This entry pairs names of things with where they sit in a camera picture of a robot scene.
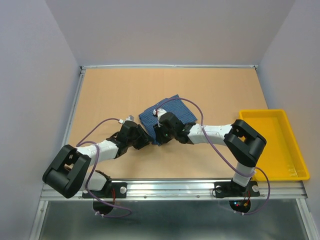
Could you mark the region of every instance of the metal frame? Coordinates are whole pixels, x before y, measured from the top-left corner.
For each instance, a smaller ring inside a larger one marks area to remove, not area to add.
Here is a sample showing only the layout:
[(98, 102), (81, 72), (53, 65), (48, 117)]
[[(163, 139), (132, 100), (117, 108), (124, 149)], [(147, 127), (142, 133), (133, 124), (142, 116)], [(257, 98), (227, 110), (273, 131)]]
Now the metal frame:
[[(204, 200), (235, 200), (238, 197), (225, 197), (223, 199), (213, 196), (215, 185), (226, 179), (118, 179), (112, 182), (126, 182), (126, 198), (117, 201), (204, 201)], [(259, 182), (260, 196), (254, 199), (265, 199), (268, 194), (268, 185)], [(307, 194), (302, 182), (272, 182), (271, 199), (305, 199)], [(41, 201), (92, 201), (90, 198), (82, 198), (82, 192), (66, 199), (50, 186), (45, 185), (40, 197)]]
[[(86, 69), (107, 69), (107, 68), (254, 68), (256, 65), (170, 65), (170, 64), (136, 64), (136, 65), (102, 65), (83, 66), (79, 76), (79, 82), (73, 100), (72, 110), (65, 130), (62, 146), (69, 140), (70, 130), (73, 124), (79, 95), (81, 92)], [(212, 195), (215, 183), (226, 181), (226, 179), (114, 179), (114, 182), (126, 182), (127, 198), (118, 201), (189, 201), (189, 200), (221, 200)], [(265, 199), (268, 194), (266, 182), (258, 182), (260, 197)], [(302, 181), (296, 182), (271, 182), (271, 199), (296, 199), (303, 224), (311, 240), (319, 239), (313, 218), (306, 204), (307, 193)], [(32, 226), (30, 240), (37, 240), (40, 237), (41, 229), (45, 220), (45, 214), (49, 201), (92, 201), (92, 199), (82, 198), (82, 192), (78, 192), (74, 197), (66, 199), (48, 185), (44, 184), (40, 196), (40, 202), (36, 217)]]
[(38, 240), (40, 237), (41, 229), (45, 221), (48, 201), (40, 201), (38, 209), (36, 210), (35, 219), (33, 222), (29, 240)]
[(91, 65), (82, 66), (86, 69), (123, 69), (123, 68), (238, 68), (238, 69), (257, 69), (258, 65), (217, 65), (217, 64), (110, 64), (110, 65)]
[(318, 240), (320, 239), (319, 233), (317, 231), (317, 228), (315, 226), (314, 219), (309, 212), (307, 203), (305, 199), (297, 199), (296, 203), (298, 205), (302, 221), (306, 230), (306, 234), (308, 235), (308, 238), (310, 240)]

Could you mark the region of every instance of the blue cloth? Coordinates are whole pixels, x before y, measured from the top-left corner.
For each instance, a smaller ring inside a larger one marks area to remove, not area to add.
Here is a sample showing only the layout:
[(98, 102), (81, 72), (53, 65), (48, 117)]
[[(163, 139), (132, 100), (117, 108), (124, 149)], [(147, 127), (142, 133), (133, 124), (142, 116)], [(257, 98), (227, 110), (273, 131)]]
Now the blue cloth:
[[(179, 95), (177, 94), (170, 97), (170, 99), (172, 98), (179, 98)], [(146, 132), (153, 138), (152, 144), (160, 145), (156, 141), (156, 133), (154, 131), (154, 125), (158, 121), (157, 121), (157, 117), (153, 115), (153, 111), (154, 109), (156, 109), (157, 106), (159, 106), (161, 103), (163, 103), (167, 99), (168, 98), (161, 100), (156, 105), (153, 105), (147, 108), (146, 110), (144, 110), (143, 113), (139, 114), (139, 119), (141, 124), (144, 126)], [(194, 123), (195, 121), (197, 121), (196, 116), (189, 110), (189, 108), (187, 108), (187, 106), (180, 99), (169, 101), (165, 103), (161, 108), (166, 110), (167, 112), (171, 112), (174, 115), (176, 115), (176, 117), (181, 122), (183, 122), (183, 124)]]

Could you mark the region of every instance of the yellow tray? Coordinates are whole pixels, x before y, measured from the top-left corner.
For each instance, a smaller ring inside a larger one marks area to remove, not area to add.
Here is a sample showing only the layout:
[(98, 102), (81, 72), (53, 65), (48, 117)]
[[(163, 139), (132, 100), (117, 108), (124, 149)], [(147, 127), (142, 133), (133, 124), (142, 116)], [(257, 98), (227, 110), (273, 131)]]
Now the yellow tray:
[[(266, 139), (266, 146), (257, 166), (265, 171), (270, 181), (298, 181), (310, 178), (284, 110), (242, 110), (239, 116)], [(253, 178), (256, 181), (266, 181), (259, 171)]]

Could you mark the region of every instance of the wooden table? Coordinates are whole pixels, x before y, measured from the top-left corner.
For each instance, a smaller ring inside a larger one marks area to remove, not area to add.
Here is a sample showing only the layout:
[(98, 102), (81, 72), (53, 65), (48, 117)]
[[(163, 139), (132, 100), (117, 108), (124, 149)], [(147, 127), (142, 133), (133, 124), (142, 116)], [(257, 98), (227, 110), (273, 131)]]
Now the wooden table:
[[(75, 146), (106, 118), (133, 115), (140, 123), (138, 115), (146, 108), (175, 94), (200, 106), (205, 125), (231, 124), (242, 109), (267, 108), (253, 68), (87, 69), (69, 144)], [(185, 104), (200, 119), (197, 109)], [(116, 121), (104, 123), (87, 140), (103, 141), (120, 127)], [(226, 146), (217, 147), (234, 166), (237, 164)], [(141, 150), (131, 147), (120, 158), (99, 163), (97, 169), (117, 179), (230, 178), (234, 174), (209, 144), (175, 140)]]

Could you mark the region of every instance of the white wall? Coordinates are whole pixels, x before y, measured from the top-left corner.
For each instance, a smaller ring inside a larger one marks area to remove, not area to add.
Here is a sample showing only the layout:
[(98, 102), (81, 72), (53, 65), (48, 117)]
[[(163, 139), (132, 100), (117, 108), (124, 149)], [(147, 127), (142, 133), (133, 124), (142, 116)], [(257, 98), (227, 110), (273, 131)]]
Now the white wall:
[(0, 239), (28, 239), (79, 67), (44, 0), (0, 1)]
[(46, 0), (81, 66), (258, 64), (294, 0)]
[(297, 0), (258, 67), (270, 108), (285, 109), (310, 172), (307, 204), (320, 229), (320, 1)]

